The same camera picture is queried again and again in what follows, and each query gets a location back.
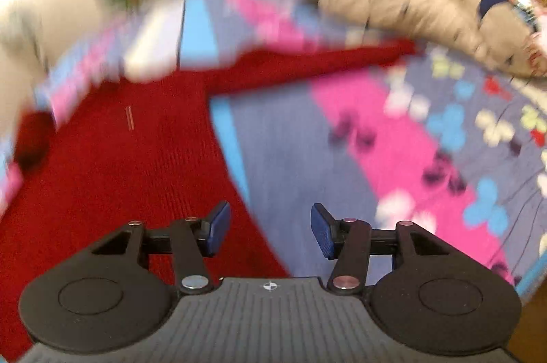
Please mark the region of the colourful floral fleece blanket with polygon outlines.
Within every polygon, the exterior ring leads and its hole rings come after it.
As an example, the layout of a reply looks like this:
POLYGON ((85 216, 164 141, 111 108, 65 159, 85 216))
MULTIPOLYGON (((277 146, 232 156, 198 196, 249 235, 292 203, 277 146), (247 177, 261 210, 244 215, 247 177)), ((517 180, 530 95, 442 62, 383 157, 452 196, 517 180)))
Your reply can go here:
MULTIPOLYGON (((39 88, 60 127, 121 57, 136 15, 76 44, 39 88)), ((546 276, 546 136, 503 79, 432 52, 396 68, 339 72, 213 95, 209 117, 230 180, 286 275, 325 275, 310 206, 391 229, 408 219, 528 292, 546 276)), ((1 219, 21 189, 16 143, 1 149, 1 219)))

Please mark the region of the red knit sweater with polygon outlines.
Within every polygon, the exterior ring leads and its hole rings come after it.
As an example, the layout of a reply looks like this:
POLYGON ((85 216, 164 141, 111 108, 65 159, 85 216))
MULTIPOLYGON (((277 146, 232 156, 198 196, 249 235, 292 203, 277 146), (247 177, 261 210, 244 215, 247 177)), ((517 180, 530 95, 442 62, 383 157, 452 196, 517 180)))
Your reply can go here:
POLYGON ((2 356, 14 361, 30 347, 18 316, 25 286, 130 220, 160 228, 227 201, 231 227, 211 272, 284 277, 229 178, 210 98, 388 66, 416 51, 406 39, 310 53, 260 48, 220 67, 178 70, 155 82, 104 82, 60 127, 47 113, 26 113, 15 148, 21 189, 1 219, 2 356))

